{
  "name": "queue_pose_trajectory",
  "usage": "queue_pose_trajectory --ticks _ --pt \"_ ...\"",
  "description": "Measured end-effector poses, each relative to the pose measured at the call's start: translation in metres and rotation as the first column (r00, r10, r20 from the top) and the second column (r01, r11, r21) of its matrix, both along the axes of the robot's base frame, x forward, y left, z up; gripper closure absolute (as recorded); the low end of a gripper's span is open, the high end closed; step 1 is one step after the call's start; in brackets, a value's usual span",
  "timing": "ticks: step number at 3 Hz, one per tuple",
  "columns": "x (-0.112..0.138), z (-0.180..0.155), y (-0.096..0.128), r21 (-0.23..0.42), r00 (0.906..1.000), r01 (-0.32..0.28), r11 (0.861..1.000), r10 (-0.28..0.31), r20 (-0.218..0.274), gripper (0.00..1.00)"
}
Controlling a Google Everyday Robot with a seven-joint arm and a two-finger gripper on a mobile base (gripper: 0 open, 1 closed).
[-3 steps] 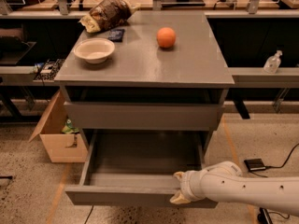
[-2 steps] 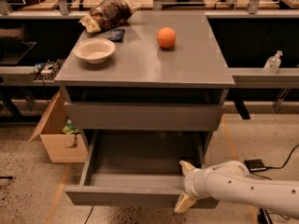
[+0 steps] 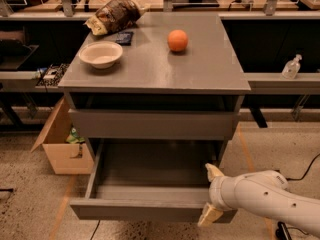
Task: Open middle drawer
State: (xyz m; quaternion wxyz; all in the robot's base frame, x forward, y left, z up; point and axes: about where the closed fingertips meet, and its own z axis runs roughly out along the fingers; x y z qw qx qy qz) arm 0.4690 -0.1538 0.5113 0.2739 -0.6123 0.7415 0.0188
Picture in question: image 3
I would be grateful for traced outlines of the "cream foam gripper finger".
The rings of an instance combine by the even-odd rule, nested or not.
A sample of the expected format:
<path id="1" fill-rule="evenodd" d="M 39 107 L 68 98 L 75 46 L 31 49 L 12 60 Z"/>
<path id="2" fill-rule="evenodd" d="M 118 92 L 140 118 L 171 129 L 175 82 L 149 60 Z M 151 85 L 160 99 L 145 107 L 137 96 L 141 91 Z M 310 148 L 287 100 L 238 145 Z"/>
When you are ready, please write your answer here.
<path id="1" fill-rule="evenodd" d="M 214 207 L 210 203 L 206 203 L 203 207 L 202 213 L 199 217 L 197 225 L 199 227 L 207 227 L 212 223 L 217 221 L 222 215 L 224 211 Z"/>
<path id="2" fill-rule="evenodd" d="M 207 178 L 209 182 L 212 182 L 216 177 L 223 177 L 223 172 L 213 164 L 206 163 L 205 167 L 207 169 Z"/>

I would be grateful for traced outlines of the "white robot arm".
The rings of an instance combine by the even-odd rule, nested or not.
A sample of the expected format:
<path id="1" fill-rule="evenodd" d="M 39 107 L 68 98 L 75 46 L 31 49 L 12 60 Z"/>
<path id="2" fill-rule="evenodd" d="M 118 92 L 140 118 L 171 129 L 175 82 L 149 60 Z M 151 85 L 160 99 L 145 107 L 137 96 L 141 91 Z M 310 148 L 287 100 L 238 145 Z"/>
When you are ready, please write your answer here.
<path id="1" fill-rule="evenodd" d="M 199 227 L 209 226 L 226 211 L 244 209 L 320 237 L 320 201 L 288 192 L 288 181 L 279 172 L 267 170 L 229 177 L 212 164 L 205 167 L 210 201 L 204 205 Z"/>

